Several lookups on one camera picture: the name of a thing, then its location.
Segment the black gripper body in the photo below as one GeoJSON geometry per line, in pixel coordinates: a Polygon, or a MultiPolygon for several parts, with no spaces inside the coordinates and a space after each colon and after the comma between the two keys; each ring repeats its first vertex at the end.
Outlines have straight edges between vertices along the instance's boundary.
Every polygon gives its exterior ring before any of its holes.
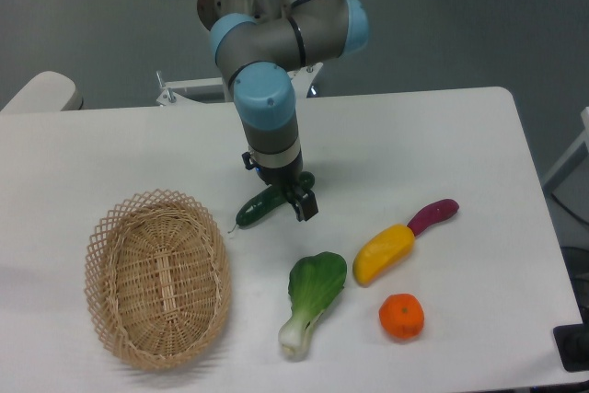
{"type": "Polygon", "coordinates": [[[242,154],[242,159],[246,170],[255,170],[259,178],[266,184],[279,188],[294,186],[299,181],[299,176],[303,169],[302,155],[299,154],[296,159],[286,166],[280,168],[267,168],[254,160],[251,153],[242,154]]]}

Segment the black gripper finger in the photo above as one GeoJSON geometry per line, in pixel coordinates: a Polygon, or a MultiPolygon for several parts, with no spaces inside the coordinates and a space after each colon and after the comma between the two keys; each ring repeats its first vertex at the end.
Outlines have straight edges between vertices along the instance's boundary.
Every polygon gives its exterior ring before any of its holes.
{"type": "Polygon", "coordinates": [[[294,209],[298,221],[308,221],[318,213],[316,196],[312,190],[301,185],[289,185],[284,188],[284,197],[294,209]]]}

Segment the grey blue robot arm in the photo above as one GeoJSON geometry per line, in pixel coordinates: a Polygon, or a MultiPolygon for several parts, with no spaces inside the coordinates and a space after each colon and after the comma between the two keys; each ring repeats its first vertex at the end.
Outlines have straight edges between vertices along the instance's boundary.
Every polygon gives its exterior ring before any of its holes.
{"type": "Polygon", "coordinates": [[[360,51],[369,22],[358,0],[213,0],[214,62],[248,142],[243,161],[305,221],[318,212],[303,188],[294,70],[360,51]]]}

